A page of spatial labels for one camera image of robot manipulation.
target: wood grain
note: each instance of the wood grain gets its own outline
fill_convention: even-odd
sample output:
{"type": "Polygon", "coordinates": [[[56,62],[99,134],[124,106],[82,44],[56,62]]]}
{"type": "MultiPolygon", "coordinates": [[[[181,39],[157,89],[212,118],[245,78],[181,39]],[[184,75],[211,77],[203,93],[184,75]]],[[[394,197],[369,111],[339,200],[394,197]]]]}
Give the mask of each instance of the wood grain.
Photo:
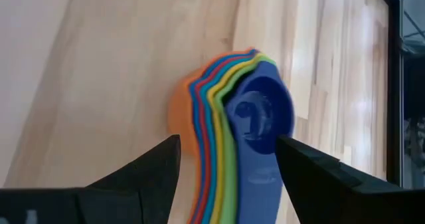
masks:
{"type": "MultiPolygon", "coordinates": [[[[57,34],[37,37],[56,36],[39,61],[40,83],[26,83],[37,88],[19,93],[34,96],[19,107],[27,120],[1,123],[20,136],[2,140],[9,154],[17,147],[7,187],[84,186],[120,168],[169,135],[166,105],[180,78],[249,46],[278,63],[294,99],[296,139],[384,178],[383,0],[69,0],[65,7],[54,11],[63,17],[57,34]]],[[[188,218],[194,173],[183,156],[170,223],[188,218]]],[[[277,222],[298,222],[285,189],[277,222]]]]}

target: wooden surface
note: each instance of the wooden surface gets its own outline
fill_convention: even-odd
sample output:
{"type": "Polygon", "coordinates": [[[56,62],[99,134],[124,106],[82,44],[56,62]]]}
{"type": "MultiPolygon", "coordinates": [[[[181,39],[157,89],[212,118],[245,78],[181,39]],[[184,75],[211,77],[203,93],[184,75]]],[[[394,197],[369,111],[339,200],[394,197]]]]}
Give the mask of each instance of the wooden surface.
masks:
{"type": "MultiPolygon", "coordinates": [[[[56,38],[40,84],[22,94],[35,96],[19,107],[28,118],[23,129],[1,123],[20,137],[5,142],[17,146],[7,187],[84,186],[127,164],[169,135],[166,104],[180,78],[249,46],[279,65],[295,138],[384,177],[383,0],[68,0],[51,12],[63,19],[42,17],[51,34],[36,38],[56,38]]],[[[170,223],[191,207],[195,169],[182,158],[170,223]]],[[[297,222],[283,190],[278,223],[297,222]]]]}

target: wooden table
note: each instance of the wooden table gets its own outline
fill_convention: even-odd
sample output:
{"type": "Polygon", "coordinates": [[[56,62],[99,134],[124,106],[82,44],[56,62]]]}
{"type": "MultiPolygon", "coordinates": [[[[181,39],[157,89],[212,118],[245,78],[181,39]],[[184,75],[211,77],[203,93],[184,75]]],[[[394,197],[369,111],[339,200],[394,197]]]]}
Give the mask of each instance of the wooden table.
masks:
{"type": "MultiPolygon", "coordinates": [[[[132,161],[169,135],[166,105],[180,78],[249,46],[279,65],[296,139],[385,177],[383,0],[4,2],[6,187],[84,186],[132,161]]],[[[193,175],[183,156],[170,223],[188,218],[193,175]]],[[[278,220],[298,221],[285,190],[278,220]]]]}

